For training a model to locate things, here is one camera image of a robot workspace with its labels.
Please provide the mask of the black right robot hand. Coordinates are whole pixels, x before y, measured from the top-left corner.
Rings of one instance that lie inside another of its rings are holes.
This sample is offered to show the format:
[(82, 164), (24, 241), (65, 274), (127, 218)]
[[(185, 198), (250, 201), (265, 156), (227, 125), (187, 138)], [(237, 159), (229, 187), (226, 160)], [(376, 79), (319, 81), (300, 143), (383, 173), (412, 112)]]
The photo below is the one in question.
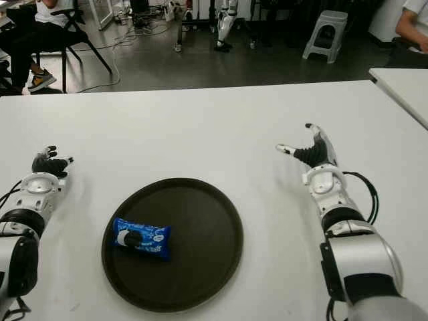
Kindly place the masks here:
[(325, 164), (338, 166), (336, 153), (326, 133), (316, 124), (306, 123), (305, 128), (313, 134), (313, 145), (306, 148), (294, 148), (277, 144), (276, 150), (298, 159), (300, 162), (315, 168)]

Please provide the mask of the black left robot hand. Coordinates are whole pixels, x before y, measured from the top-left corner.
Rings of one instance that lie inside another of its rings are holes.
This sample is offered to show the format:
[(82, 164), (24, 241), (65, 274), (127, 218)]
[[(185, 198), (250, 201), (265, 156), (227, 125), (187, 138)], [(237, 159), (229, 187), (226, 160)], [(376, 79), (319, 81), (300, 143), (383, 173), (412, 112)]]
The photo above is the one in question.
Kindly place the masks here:
[(66, 168), (74, 162), (74, 158), (71, 156), (56, 158), (57, 155), (57, 146), (50, 145), (45, 147), (35, 156), (31, 165), (32, 173), (48, 173), (58, 179), (67, 177)]

